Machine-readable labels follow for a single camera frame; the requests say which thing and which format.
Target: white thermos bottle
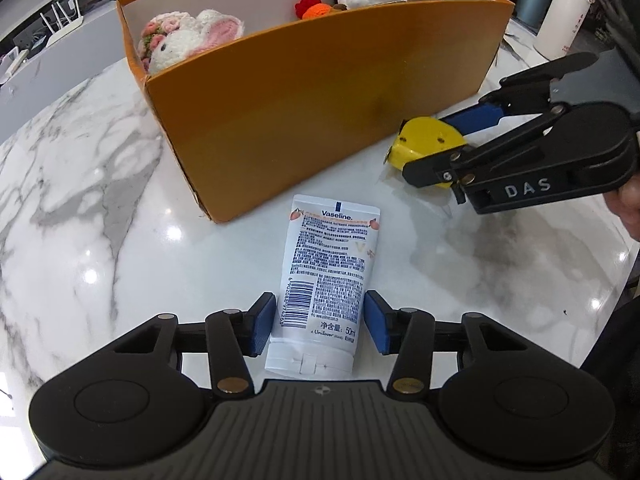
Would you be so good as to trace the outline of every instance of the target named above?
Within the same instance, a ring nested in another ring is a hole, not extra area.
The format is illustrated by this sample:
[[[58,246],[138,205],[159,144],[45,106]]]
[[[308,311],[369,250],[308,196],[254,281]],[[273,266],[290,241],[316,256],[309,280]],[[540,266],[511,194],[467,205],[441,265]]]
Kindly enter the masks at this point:
[[[564,56],[594,0],[553,0],[533,46],[547,59]]]

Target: gray trash can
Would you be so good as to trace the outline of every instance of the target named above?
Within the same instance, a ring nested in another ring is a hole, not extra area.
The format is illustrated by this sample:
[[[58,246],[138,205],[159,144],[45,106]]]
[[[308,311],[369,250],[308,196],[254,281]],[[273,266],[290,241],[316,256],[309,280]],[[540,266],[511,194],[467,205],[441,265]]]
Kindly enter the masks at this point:
[[[518,0],[516,18],[531,28],[540,28],[551,0]]]

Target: screw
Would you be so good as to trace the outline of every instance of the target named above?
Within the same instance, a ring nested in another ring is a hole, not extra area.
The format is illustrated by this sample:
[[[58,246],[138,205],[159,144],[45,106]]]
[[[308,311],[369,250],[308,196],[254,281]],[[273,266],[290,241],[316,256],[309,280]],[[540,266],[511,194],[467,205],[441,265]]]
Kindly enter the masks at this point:
[[[460,184],[462,184],[463,186],[468,186],[475,179],[476,179],[476,176],[473,173],[469,173],[460,179]]]
[[[417,394],[424,390],[424,383],[413,377],[403,377],[394,381],[394,390],[401,394]]]
[[[249,387],[249,383],[240,377],[227,377],[218,381],[218,389],[226,394],[240,394]]]

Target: marble table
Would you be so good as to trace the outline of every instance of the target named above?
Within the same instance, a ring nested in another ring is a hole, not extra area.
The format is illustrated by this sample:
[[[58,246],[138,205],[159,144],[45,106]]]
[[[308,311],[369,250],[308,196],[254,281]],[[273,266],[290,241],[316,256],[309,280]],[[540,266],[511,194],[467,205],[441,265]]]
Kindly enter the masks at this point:
[[[528,33],[510,31],[527,63],[542,62]],[[481,93],[524,68],[501,50]],[[0,393],[0,476],[21,480],[42,462],[27,412],[44,381],[159,312],[195,322],[277,291],[295,193],[382,210],[370,285],[392,306],[450,321],[480,311],[580,365],[638,252],[602,198],[478,216],[383,166],[389,143],[216,225],[194,202],[124,60],[25,124],[0,147],[0,389],[12,396]],[[264,356],[249,361],[259,388]],[[363,330],[354,377],[386,383],[393,362]],[[433,385],[454,362],[436,357]],[[204,356],[187,356],[184,372],[209,383]]]

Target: person's hand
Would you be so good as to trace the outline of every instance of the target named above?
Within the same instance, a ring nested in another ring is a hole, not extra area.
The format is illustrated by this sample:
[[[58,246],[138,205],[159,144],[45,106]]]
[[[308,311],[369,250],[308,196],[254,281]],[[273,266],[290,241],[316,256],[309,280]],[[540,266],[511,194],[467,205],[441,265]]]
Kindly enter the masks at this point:
[[[619,190],[604,194],[610,211],[619,216],[634,240],[640,242],[640,173],[636,173]]]

